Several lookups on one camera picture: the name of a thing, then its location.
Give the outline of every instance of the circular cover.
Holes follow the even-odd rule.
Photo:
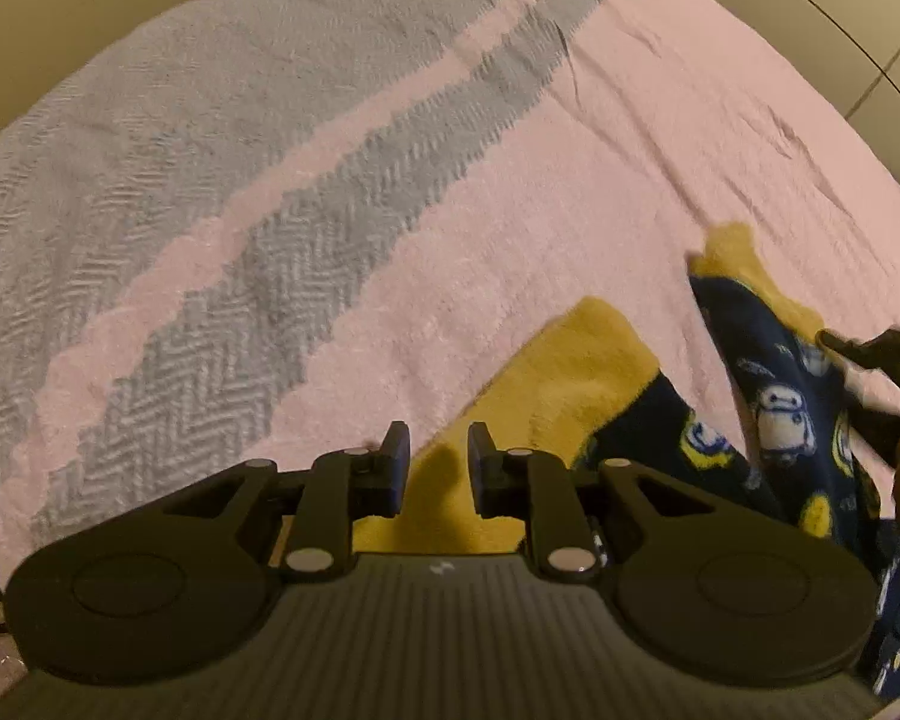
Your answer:
[[[850,667],[874,621],[866,568],[770,520],[727,524],[676,518],[622,565],[615,601],[640,640],[732,685],[796,685]]]
[[[127,685],[179,674],[256,630],[266,577],[213,522],[116,521],[40,550],[7,588],[7,623],[28,666]]]

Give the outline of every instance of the pink and gray blanket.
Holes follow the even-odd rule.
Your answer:
[[[240,459],[420,445],[583,295],[742,446],[682,260],[729,220],[900,323],[900,187],[714,1],[173,9],[0,135],[0,581]]]

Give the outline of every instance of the yellow fabric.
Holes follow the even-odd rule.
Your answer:
[[[703,254],[690,259],[690,274],[732,278],[766,303],[776,318],[814,343],[823,319],[812,309],[790,300],[778,290],[754,250],[754,234],[744,223],[724,224],[707,236]]]
[[[482,520],[473,509],[466,432],[486,422],[501,448],[528,446],[571,461],[590,434],[634,402],[659,372],[629,322],[585,298],[521,349],[473,405],[410,466],[400,517],[354,527],[364,552],[506,552],[523,536],[516,520]]]

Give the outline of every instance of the dark blue fabric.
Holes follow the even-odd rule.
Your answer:
[[[880,520],[874,483],[850,452],[842,372],[743,285],[691,285],[751,409],[762,473],[707,429],[662,374],[593,434],[579,461],[628,457],[854,552],[880,586],[859,671],[881,697],[900,697],[900,539],[893,522]]]

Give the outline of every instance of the silver screw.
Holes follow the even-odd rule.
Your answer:
[[[593,553],[580,547],[560,547],[547,556],[547,562],[557,571],[566,574],[581,574],[597,565]]]
[[[290,552],[287,566],[301,574],[317,574],[333,565],[333,555],[319,547],[304,547]]]

